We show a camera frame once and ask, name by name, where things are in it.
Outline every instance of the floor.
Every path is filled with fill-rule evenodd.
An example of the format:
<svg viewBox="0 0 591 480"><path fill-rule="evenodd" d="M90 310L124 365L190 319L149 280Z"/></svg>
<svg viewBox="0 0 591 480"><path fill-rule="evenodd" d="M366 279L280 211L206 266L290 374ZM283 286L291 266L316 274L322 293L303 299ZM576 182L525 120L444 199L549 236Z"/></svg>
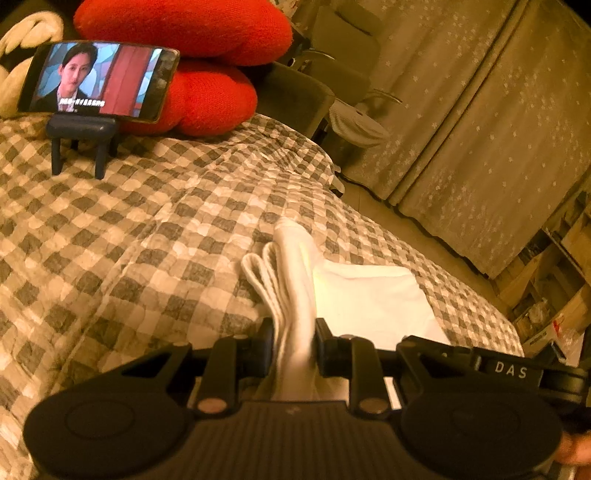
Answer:
<svg viewBox="0 0 591 480"><path fill-rule="evenodd" d="M343 180L345 194L341 198L361 215L390 231L400 240L420 251L432 262L440 265L456 278L487 299L502 314L508 314L507 306L495 295L491 282L479 274L462 257L455 254L447 245L429 235L416 220L408 218L375 199L365 188Z"/></svg>

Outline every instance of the plaid quilt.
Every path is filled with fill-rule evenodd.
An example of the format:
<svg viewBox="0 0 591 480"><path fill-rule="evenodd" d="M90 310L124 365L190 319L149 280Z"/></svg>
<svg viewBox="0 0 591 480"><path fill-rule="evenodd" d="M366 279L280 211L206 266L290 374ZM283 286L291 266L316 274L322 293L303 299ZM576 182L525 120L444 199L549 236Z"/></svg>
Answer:
<svg viewBox="0 0 591 480"><path fill-rule="evenodd" d="M0 479L31 463L21 439L45 396L170 342L210 347L266 312L239 262L287 216L326 258L409 268L456 345L522 355L487 301L341 202L330 158L257 115L196 140L128 136L104 180L94 147L51 176L44 119L0 124Z"/></svg>

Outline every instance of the red cushion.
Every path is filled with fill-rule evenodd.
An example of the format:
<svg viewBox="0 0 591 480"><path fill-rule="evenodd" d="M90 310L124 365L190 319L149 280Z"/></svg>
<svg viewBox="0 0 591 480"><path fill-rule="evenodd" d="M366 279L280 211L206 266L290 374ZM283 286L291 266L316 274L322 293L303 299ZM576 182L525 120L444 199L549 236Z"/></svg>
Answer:
<svg viewBox="0 0 591 480"><path fill-rule="evenodd" d="M177 129L186 135L220 135L252 117L256 91L235 67L202 60L178 65L186 86L186 114Z"/></svg>
<svg viewBox="0 0 591 480"><path fill-rule="evenodd" d="M246 40L220 56L231 65L263 65L280 58L292 41L291 25L287 17L269 0L258 0L257 20Z"/></svg>
<svg viewBox="0 0 591 480"><path fill-rule="evenodd" d="M176 48L216 57L243 44L261 0L85 0L74 26L90 40Z"/></svg>
<svg viewBox="0 0 591 480"><path fill-rule="evenodd" d="M121 131L133 135L160 135L172 130L185 116L187 89L184 77L176 72L170 82L160 119L155 124L121 122Z"/></svg>

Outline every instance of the phone screen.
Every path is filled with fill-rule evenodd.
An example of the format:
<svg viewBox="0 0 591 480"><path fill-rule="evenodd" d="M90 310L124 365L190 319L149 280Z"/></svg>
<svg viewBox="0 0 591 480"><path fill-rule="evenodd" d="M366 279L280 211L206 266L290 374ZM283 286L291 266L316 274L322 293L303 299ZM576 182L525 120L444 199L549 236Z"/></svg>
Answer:
<svg viewBox="0 0 591 480"><path fill-rule="evenodd" d="M157 122L178 57L177 50L135 44L44 44L33 57L18 109Z"/></svg>

